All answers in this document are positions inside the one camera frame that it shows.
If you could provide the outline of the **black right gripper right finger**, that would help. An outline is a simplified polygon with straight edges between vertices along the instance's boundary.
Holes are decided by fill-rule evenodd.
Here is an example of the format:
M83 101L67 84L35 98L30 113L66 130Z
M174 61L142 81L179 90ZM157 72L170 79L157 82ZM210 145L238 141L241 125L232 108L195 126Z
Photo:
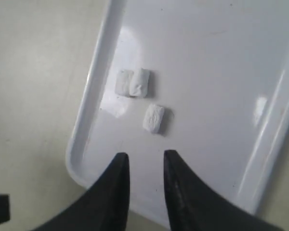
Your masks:
M192 171L176 150L163 158L164 195L172 231L279 231L236 207Z

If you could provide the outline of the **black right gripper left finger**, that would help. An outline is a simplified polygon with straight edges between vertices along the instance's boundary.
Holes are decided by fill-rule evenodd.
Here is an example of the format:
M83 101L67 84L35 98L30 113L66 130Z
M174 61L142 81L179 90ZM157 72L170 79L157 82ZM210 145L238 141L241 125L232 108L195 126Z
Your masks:
M124 231L129 204L129 157L126 153L118 153L99 179L76 202L36 230Z

